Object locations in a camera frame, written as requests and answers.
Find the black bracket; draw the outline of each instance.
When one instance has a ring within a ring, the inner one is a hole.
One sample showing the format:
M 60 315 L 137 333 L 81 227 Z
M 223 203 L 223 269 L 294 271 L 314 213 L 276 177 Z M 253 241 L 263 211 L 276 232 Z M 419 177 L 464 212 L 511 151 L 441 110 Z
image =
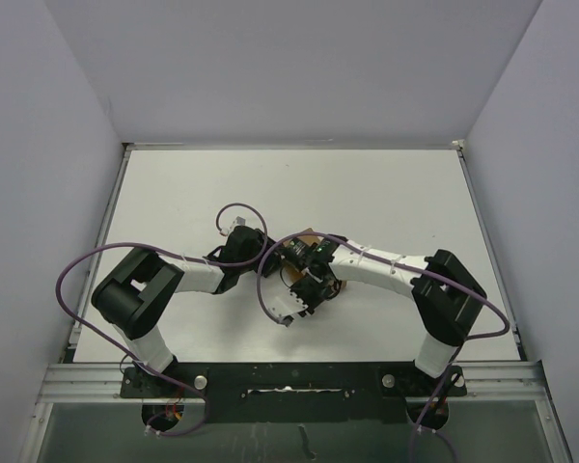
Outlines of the black bracket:
M 275 243 L 275 240 L 270 237 L 266 241 L 264 239 L 263 231 L 239 225 L 228 235 L 225 246 L 217 247 L 207 255 L 207 259 L 224 263 L 245 262 L 254 258 L 262 251 L 262 248 L 267 251 Z M 260 260 L 258 259 L 248 265 L 222 267 L 221 270 L 223 270 L 224 277 L 214 294 L 223 294 L 232 289 L 238 283 L 240 275 L 256 271 L 259 265 Z M 262 275 L 267 278 L 279 268 L 281 268 L 281 256 L 278 252 L 274 252 L 266 261 Z
M 484 289 L 450 251 L 440 249 L 432 258 L 426 258 L 426 261 L 428 271 L 447 277 L 486 297 Z M 412 285 L 412 296 L 427 331 L 447 345 L 463 345 L 483 304 L 430 277 L 415 278 Z

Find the white wall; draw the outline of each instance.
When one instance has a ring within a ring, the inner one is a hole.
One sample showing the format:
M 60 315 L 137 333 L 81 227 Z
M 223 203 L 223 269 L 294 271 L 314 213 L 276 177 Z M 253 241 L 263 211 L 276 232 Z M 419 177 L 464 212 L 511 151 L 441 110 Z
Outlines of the white wall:
M 66 340 L 53 285 L 93 245 L 121 150 L 42 0 L 0 0 L 0 462 Z
M 524 340 L 579 463 L 579 0 L 544 0 L 468 139 Z
M 124 141 L 390 147 L 465 136 L 539 0 L 46 3 Z

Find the glass panel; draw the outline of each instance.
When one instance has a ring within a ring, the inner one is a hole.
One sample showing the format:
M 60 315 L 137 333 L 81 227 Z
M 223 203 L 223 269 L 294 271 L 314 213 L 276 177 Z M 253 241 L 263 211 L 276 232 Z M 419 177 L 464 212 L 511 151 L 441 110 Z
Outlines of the glass panel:
M 443 432 L 461 462 L 551 462 L 532 401 L 454 402 Z M 185 422 L 202 407 L 185 413 Z M 373 421 L 208 424 L 186 438 L 144 437 L 140 405 L 56 404 L 41 463 L 105 462 L 405 462 L 410 426 Z M 437 438 L 418 440 L 417 461 L 453 461 Z

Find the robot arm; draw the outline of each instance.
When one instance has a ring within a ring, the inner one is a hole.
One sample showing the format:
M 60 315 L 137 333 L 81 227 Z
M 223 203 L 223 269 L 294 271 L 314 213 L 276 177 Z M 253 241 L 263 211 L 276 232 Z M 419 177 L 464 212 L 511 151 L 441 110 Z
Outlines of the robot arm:
M 345 238 L 342 240 L 363 253 L 437 273 L 486 297 L 478 282 L 449 251 L 438 250 L 432 257 L 405 256 L 367 249 Z M 289 301 L 283 298 L 275 301 L 275 311 L 284 318 L 284 324 L 290 325 L 297 315 L 313 313 L 316 306 L 326 299 L 323 297 L 326 289 L 334 281 L 361 282 L 394 291 L 412 299 L 419 310 L 427 334 L 415 365 L 431 377 L 442 374 L 467 339 L 483 306 L 453 287 L 391 264 L 364 258 L 362 254 L 331 240 L 323 239 L 312 247 L 302 244 L 300 239 L 294 238 L 284 249 L 286 260 L 304 274 L 289 288 Z
M 160 334 L 157 321 L 173 294 L 183 291 L 221 294 L 234 287 L 239 276 L 256 270 L 259 262 L 232 267 L 217 265 L 254 258 L 262 247 L 267 250 L 274 244 L 268 238 L 264 246 L 263 239 L 261 231 L 246 227 L 243 221 L 236 219 L 226 245 L 210 253 L 207 263 L 164 258 L 154 251 L 133 249 L 95 289 L 92 303 L 115 325 L 129 350 L 142 363 L 163 371 L 175 358 Z M 353 241 L 347 243 L 391 262 L 445 276 L 485 297 L 476 280 L 448 251 L 439 250 L 433 257 L 417 257 L 366 249 Z M 442 374 L 467 339 L 482 308 L 480 302 L 453 287 L 365 258 L 329 239 L 309 246 L 294 238 L 280 253 L 270 255 L 262 275 L 268 277 L 283 263 L 302 275 L 291 285 L 287 297 L 275 301 L 275 314 L 282 317 L 287 326 L 297 316 L 313 313 L 322 302 L 335 297 L 341 282 L 380 286 L 412 299 L 427 329 L 415 365 L 431 377 Z
M 225 246 L 212 251 L 209 263 L 161 257 L 154 251 L 135 248 L 105 277 L 92 295 L 92 304 L 113 324 L 128 349 L 145 365 L 163 371 L 174 361 L 157 322 L 177 292 L 222 294 L 234 287 L 243 273 L 259 264 L 221 267 L 216 263 L 239 263 L 254 258 L 263 247 L 264 235 L 234 221 Z M 266 249 L 274 243 L 268 239 Z M 271 256 L 263 275 L 279 269 L 281 258 Z

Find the screw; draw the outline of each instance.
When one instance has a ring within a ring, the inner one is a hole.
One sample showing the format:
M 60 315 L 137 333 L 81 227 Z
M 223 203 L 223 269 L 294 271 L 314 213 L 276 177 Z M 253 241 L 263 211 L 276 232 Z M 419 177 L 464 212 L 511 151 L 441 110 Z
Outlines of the screw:
M 385 374 L 382 377 L 382 384 L 384 385 L 385 388 L 394 388 L 395 387 L 395 376 L 393 376 L 392 374 Z
M 195 389 L 197 389 L 198 391 L 201 391 L 203 388 L 205 388 L 207 384 L 208 380 L 206 379 L 205 376 L 201 374 L 196 376 L 195 381 L 193 382 L 193 386 L 195 386 Z

